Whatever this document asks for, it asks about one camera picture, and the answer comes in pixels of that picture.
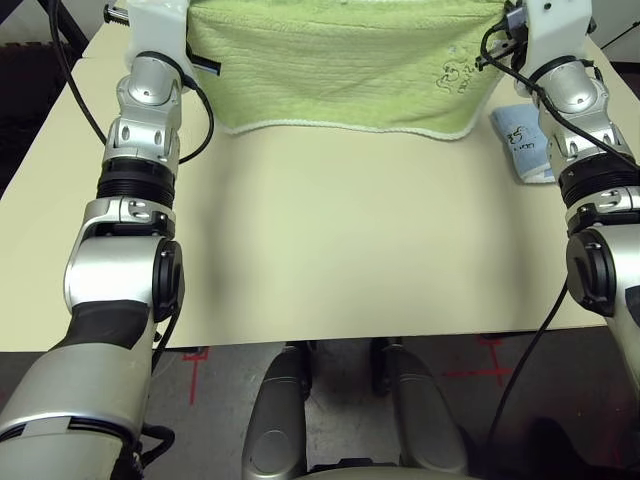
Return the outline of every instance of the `circular joint cover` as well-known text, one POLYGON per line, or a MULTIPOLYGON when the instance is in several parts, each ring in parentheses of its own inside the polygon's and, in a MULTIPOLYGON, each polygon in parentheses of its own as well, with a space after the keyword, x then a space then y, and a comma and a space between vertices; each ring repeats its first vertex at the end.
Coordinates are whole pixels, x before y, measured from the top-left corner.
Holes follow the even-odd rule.
POLYGON ((164 239, 158 244, 153 264, 154 320, 161 322, 172 315, 183 298, 182 248, 178 242, 164 239))
POLYGON ((616 272, 604 237, 586 229, 572 235, 567 244, 567 285, 573 299, 600 315, 613 315, 616 272))

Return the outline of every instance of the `red tape marking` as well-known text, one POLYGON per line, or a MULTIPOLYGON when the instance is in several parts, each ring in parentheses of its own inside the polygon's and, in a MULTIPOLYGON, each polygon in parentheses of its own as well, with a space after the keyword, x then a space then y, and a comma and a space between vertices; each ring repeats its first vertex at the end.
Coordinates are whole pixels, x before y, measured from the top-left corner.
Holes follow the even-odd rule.
POLYGON ((502 368, 498 362, 498 355, 496 353, 496 346, 502 345, 502 340, 499 338, 490 340, 483 338, 481 335, 476 335, 476 342, 478 345, 489 347, 489 354, 491 355, 491 363, 493 363, 493 369, 485 370, 469 370, 466 372, 444 372, 444 377, 476 377, 476 376, 495 376, 498 381, 498 386, 503 387, 502 381, 503 375, 511 375, 513 368, 502 368))
POLYGON ((184 354, 183 362, 193 362, 193 370, 191 371, 191 387, 189 388, 189 405, 192 406, 196 402, 196 387, 198 385, 198 364, 206 362, 209 359, 209 347, 205 347, 201 352, 193 355, 184 354))

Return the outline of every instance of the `wall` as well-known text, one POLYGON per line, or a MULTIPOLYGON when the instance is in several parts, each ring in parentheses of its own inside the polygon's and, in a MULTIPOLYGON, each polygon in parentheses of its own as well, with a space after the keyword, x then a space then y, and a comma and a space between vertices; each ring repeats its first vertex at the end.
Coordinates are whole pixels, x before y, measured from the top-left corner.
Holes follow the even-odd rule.
MULTIPOLYGON (((592 35, 602 46, 640 21, 640 0, 592 0, 598 30, 592 35)), ((64 0, 87 37, 92 37, 102 24, 102 8, 106 0, 64 0)), ((0 25, 0 45, 7 42, 48 42, 51 40, 44 10, 36 0, 24 0, 0 25)), ((640 27, 605 51, 614 61, 640 62, 640 27)))
MULTIPOLYGON (((102 25, 106 0, 63 0, 87 38, 102 25)), ((36 0, 24 0, 0 25, 0 45, 9 42, 50 42, 49 23, 44 9, 36 0)))
MULTIPOLYGON (((640 0, 592 0, 593 17, 598 29, 591 35, 603 46, 613 40, 634 22, 640 21, 640 0)), ((640 27, 629 32, 604 50, 609 60, 640 62, 640 27)))

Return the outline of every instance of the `white bracket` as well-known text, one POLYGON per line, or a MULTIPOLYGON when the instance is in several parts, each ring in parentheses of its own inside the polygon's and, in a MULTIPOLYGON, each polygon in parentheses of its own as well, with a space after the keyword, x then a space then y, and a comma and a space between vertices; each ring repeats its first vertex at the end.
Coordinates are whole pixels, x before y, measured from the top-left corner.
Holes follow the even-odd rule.
POLYGON ((129 69, 142 52, 162 53, 180 65, 194 81, 187 57, 187 12, 190 0, 128 0, 131 42, 126 54, 129 69))
MULTIPOLYGON (((520 73, 531 76, 556 58, 585 55, 591 0, 525 0, 529 42, 527 61, 520 73)), ((518 85, 518 92, 524 89, 518 85)))

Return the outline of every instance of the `towel embroidery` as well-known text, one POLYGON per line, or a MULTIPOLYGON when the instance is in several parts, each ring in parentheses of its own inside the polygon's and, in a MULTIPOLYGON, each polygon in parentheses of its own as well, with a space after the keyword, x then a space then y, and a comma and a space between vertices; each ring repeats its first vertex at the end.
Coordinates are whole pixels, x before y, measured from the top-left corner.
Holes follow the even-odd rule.
POLYGON ((466 60, 457 62, 449 60, 442 66, 443 74, 436 80, 438 88, 445 90, 447 93, 457 93, 463 95, 475 74, 475 67, 466 60))

